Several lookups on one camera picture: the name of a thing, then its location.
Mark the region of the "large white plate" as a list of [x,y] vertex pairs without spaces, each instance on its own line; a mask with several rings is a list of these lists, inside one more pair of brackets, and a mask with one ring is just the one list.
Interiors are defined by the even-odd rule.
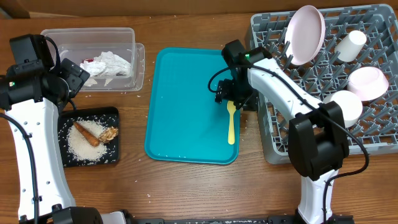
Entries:
[[293,56],[293,65],[303,65],[314,59],[325,39],[325,20],[321,12],[311,5],[297,10],[292,16],[285,35],[285,44],[290,43],[286,56]]

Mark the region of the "orange carrot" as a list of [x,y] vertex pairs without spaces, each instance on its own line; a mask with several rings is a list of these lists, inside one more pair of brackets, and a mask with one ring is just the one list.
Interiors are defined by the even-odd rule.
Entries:
[[89,144],[93,147],[97,147],[100,144],[100,141],[97,137],[91,134],[87,129],[85,129],[82,125],[77,122],[73,123],[74,127],[79,131],[80,134],[89,142]]

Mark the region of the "white cup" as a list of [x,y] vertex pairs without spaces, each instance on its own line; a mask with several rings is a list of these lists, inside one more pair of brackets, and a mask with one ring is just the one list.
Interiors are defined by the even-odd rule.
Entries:
[[351,31],[337,46],[335,52],[339,52],[338,60],[352,62],[360,53],[367,41],[366,34],[359,31]]

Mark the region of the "pale green bowl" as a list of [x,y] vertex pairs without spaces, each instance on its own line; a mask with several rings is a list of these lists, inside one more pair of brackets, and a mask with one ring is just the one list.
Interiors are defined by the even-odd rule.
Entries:
[[340,90],[333,94],[327,95],[323,103],[336,102],[343,113],[345,127],[349,128],[354,125],[363,111],[362,101],[357,95],[347,90]]

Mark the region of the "pink bowl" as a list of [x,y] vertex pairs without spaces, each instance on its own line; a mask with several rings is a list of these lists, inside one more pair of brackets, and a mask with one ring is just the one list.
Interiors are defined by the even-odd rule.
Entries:
[[348,77],[347,90],[361,101],[372,101],[381,97],[389,88],[383,72],[376,67],[361,67]]

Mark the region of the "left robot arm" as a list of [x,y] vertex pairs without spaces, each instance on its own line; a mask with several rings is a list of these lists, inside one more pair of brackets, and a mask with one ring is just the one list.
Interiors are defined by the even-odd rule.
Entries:
[[43,35],[10,41],[15,65],[1,78],[1,117],[16,147],[19,223],[133,223],[127,210],[100,214],[78,207],[68,187],[58,143],[58,117],[89,78],[71,60],[53,57]]

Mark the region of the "yellow plastic spoon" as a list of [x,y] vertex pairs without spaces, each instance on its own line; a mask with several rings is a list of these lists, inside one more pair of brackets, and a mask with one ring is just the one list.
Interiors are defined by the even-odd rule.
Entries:
[[234,114],[236,112],[236,107],[233,101],[227,102],[227,110],[229,113],[228,144],[233,145],[235,143]]

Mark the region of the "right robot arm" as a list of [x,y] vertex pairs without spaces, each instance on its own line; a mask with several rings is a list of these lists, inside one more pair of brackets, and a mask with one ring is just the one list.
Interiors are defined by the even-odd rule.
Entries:
[[247,51],[234,40],[221,55],[232,78],[219,81],[215,101],[252,110],[262,94],[289,123],[288,155],[302,177],[294,223],[332,223],[333,178],[349,155],[341,107],[300,88],[263,47]]

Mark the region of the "red silver snack wrapper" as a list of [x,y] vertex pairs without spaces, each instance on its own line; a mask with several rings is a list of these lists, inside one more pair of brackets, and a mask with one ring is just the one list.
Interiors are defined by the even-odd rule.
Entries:
[[92,62],[94,59],[93,58],[86,58],[82,60],[82,62]]

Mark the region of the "white napkin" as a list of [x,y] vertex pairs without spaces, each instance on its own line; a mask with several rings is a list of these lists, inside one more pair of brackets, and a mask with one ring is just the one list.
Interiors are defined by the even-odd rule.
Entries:
[[130,74],[131,63],[111,51],[102,52],[92,62],[82,62],[80,67],[91,77],[126,76]]

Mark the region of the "brown walnut cookie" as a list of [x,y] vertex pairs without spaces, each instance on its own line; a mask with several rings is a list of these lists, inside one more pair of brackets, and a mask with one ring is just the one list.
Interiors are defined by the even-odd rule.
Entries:
[[119,129],[112,126],[103,131],[98,136],[98,139],[100,142],[106,144],[112,141],[116,136],[118,136],[118,134],[119,134]]

